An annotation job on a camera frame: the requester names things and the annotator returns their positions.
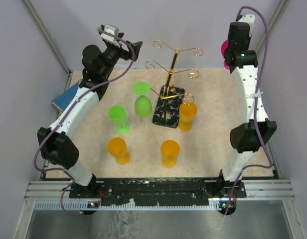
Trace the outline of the gold wine glass rack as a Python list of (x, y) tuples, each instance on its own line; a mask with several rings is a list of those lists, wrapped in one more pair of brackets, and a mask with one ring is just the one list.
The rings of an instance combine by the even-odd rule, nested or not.
[(148, 60), (145, 63), (147, 69), (154, 69), (156, 66), (160, 66), (164, 69), (168, 75), (164, 85), (161, 86), (160, 92), (155, 92), (158, 96), (157, 104), (154, 110), (154, 115), (152, 123), (158, 126), (164, 126), (168, 128), (177, 128), (179, 123), (179, 110), (182, 104), (186, 104), (188, 97), (193, 97), (191, 94), (187, 93), (184, 88), (176, 87), (172, 82), (172, 78), (182, 72), (188, 72), (188, 77), (190, 79), (197, 79), (200, 74), (196, 69), (185, 69), (177, 71), (176, 62), (178, 56), (181, 52), (192, 51), (193, 55), (200, 57), (203, 55), (203, 50), (201, 48), (189, 48), (180, 49), (179, 47), (173, 48), (162, 40), (156, 40), (153, 42), (155, 48), (162, 48), (165, 45), (174, 52), (172, 62), (170, 67), (166, 69), (160, 63), (155, 60)]

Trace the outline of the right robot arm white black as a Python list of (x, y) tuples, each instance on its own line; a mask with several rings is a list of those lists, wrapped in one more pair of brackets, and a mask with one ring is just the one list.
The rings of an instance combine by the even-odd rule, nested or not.
[(224, 180), (216, 186), (217, 193), (228, 197), (234, 192), (234, 182), (240, 179), (242, 169), (250, 157), (265, 145), (277, 129), (264, 109), (258, 82), (258, 60), (254, 50), (249, 49), (252, 23), (230, 23), (228, 39), (222, 44), (224, 65), (229, 69), (237, 86), (241, 111), (241, 124), (230, 131), (233, 151), (228, 163), (221, 170)]

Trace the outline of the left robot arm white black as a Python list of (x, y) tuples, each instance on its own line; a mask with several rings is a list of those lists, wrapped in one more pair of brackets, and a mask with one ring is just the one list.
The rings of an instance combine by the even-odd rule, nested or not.
[(80, 185), (80, 192), (88, 198), (95, 196), (98, 186), (95, 176), (79, 160), (79, 150), (72, 141), (83, 119), (104, 96), (109, 76), (119, 59), (137, 61), (143, 42), (131, 43), (124, 40), (104, 42), (105, 51), (97, 45), (88, 45), (82, 51), (83, 78), (74, 98), (61, 116), (48, 128), (41, 127), (37, 132), (39, 154), (56, 170), (67, 174)]

